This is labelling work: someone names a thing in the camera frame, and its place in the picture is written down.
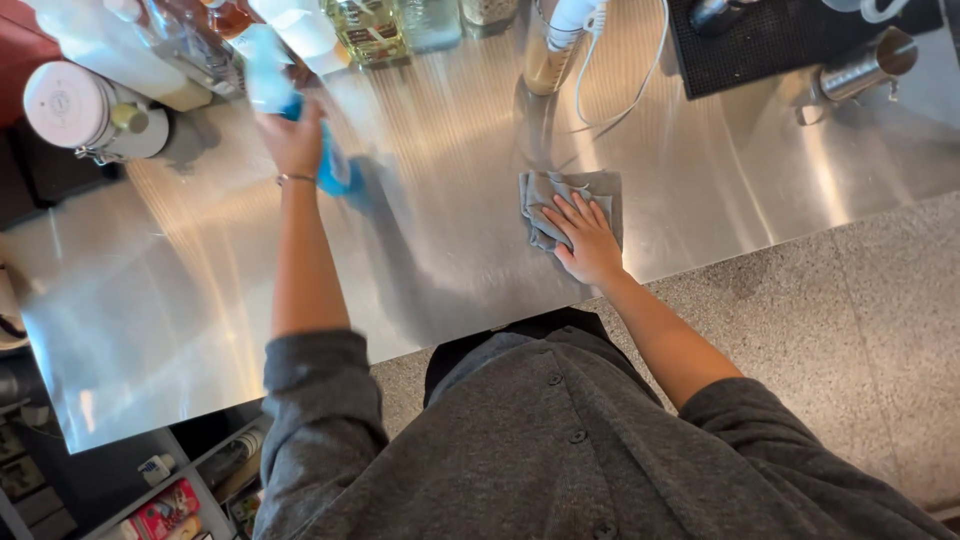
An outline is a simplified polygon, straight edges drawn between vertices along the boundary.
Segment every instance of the black bar mat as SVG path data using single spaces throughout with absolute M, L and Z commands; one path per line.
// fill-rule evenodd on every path
M 836 12 L 822 0 L 760 0 L 725 34 L 700 37 L 689 20 L 696 0 L 668 1 L 687 99 L 830 61 L 889 26 L 916 35 L 944 25 L 938 0 L 912 0 L 881 24 L 867 23 L 860 12 Z

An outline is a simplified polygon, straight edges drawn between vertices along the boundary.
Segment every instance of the wrist bracelet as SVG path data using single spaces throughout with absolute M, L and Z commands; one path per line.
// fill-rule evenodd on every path
M 305 174 L 278 174 L 276 175 L 276 184 L 280 187 L 283 187 L 283 184 L 288 180 L 304 180 L 310 182 L 311 184 L 316 184 L 316 177 L 307 176 Z

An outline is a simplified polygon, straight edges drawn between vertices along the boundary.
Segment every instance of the red wall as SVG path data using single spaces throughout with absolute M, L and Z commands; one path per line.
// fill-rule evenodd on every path
M 61 56 L 57 42 L 36 26 L 34 10 L 18 0 L 0 0 L 0 51 L 0 128 L 4 128 L 23 115 L 23 88 L 30 74 Z

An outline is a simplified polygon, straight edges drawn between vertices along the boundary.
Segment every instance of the hand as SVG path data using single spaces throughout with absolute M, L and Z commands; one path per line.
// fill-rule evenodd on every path
M 543 207 L 543 215 L 563 231 L 573 244 L 573 253 L 562 242 L 557 242 L 553 252 L 566 271 L 581 283 L 601 288 L 623 275 L 620 246 L 616 244 L 603 210 L 593 201 L 588 205 L 576 192 L 573 193 L 576 208 L 560 195 L 554 195 L 553 202 L 564 215 L 547 207 Z
M 317 100 L 304 98 L 300 121 L 279 114 L 256 112 L 256 125 L 280 174 L 316 178 L 324 155 L 324 132 L 320 127 L 323 110 Z

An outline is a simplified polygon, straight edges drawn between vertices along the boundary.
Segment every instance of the stainless steel countertop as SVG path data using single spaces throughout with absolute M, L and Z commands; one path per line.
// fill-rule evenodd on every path
M 608 21 L 583 84 L 594 119 L 633 100 L 660 2 L 612 2 Z M 621 171 L 624 259 L 642 282 L 960 188 L 946 30 L 918 39 L 898 103 L 873 90 L 808 127 L 810 70 L 688 102 L 668 41 L 633 112 L 573 133 L 576 73 L 531 97 L 524 28 L 326 81 L 333 131 L 368 177 L 362 195 L 319 199 L 371 362 L 594 295 L 527 243 L 521 171 Z M 275 170 L 243 103 L 177 124 L 129 182 L 0 236 L 72 452 L 263 395 Z

